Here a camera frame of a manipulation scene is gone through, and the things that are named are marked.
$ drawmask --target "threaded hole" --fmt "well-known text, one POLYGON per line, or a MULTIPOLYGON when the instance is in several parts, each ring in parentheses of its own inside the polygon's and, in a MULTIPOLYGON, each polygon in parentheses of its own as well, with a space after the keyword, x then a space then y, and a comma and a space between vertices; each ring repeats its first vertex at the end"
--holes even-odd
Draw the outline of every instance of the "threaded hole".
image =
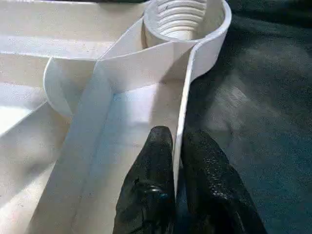
POLYGON ((206 0, 160 0, 157 30, 167 37, 194 39, 203 21, 206 0))

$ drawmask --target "black fabric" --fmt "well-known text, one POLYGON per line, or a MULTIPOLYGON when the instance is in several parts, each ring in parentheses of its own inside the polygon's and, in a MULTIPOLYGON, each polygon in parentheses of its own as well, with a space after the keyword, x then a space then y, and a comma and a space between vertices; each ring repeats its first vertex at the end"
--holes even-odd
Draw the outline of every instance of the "black fabric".
POLYGON ((181 158, 193 234, 266 234, 237 171, 218 144, 185 127, 181 158))
MULTIPOLYGON (((186 125, 219 144, 268 233, 310 234, 312 1, 228 2, 231 26, 216 65, 191 84, 186 125)), ((194 223, 183 175, 179 234, 194 223)))
POLYGON ((169 234, 174 217, 172 136, 157 126, 123 182, 113 234, 169 234))

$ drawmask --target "white plastic part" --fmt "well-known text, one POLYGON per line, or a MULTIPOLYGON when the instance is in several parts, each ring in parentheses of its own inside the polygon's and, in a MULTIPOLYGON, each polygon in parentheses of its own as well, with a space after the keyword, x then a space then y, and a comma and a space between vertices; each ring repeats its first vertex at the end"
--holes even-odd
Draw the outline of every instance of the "white plastic part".
POLYGON ((147 4, 0 0, 0 234, 25 233, 69 128, 42 88, 50 57, 95 63, 147 4))
MULTIPOLYGON (((171 32, 163 21, 155 26, 154 8, 163 12, 162 2, 153 1, 146 14, 154 13, 141 18, 97 60, 81 98, 68 96, 82 86, 72 82, 76 71, 63 72, 67 61, 53 58, 48 63, 45 90, 59 92, 58 98, 47 92, 49 102, 72 122, 28 233, 111 233, 124 177, 156 125, 168 126, 173 134, 176 186, 189 86, 215 64, 231 11, 224 0, 206 1, 205 11, 215 11, 212 18, 204 12, 186 36, 184 26, 171 32)), ((72 69, 80 70, 84 61, 72 63, 72 69)))

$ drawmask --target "curved plastic edge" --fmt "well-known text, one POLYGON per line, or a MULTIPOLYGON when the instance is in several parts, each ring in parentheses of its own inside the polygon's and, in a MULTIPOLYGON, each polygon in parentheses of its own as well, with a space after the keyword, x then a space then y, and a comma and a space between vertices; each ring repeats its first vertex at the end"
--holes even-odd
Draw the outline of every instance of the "curved plastic edge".
POLYGON ((199 43, 197 43, 193 49, 190 52, 189 61, 187 65, 187 71, 185 75, 185 81, 184 81, 184 87, 182 91, 182 98, 181 98, 181 105, 180 105, 180 112, 178 117, 178 127, 176 131, 176 138, 175 138, 175 147, 173 152, 173 167, 174 167, 174 180, 175 180, 175 193, 177 193, 177 182, 178 182, 178 172, 179 172, 179 165, 180 165, 180 154, 181 154, 181 146, 182 146, 182 136, 183 136, 183 130, 184 130, 184 122, 185 122, 185 116, 186 116, 186 108, 187 108, 187 102, 189 97, 189 90, 191 82, 199 77, 200 75, 208 72, 215 64, 219 51, 222 47, 224 38, 227 34, 227 30, 231 24, 232 20, 232 12, 230 9, 230 6, 227 4, 226 1, 222 1, 225 11, 225 19, 222 23, 222 25, 215 30, 214 32, 210 33, 207 37, 202 39, 199 43), (211 41, 214 41, 214 39, 217 39, 218 37, 222 37, 220 40, 218 40, 219 48, 216 48, 217 55, 215 56, 215 59, 211 62, 210 66, 206 66, 203 70, 198 70, 196 68, 200 67, 198 62, 204 61, 205 63, 207 60, 200 56, 201 52, 205 52, 206 50, 203 50, 203 46, 211 46, 209 43, 211 41))

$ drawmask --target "dark cloth surface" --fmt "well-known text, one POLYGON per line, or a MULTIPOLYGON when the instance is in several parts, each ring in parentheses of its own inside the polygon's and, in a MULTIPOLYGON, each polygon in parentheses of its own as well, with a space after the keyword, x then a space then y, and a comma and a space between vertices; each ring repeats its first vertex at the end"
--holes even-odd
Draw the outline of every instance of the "dark cloth surface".
MULTIPOLYGON (((311 1, 228 2, 232 24, 191 85, 186 125, 220 145, 268 233, 312 233, 311 1)), ((190 225, 182 175, 176 233, 190 225)))

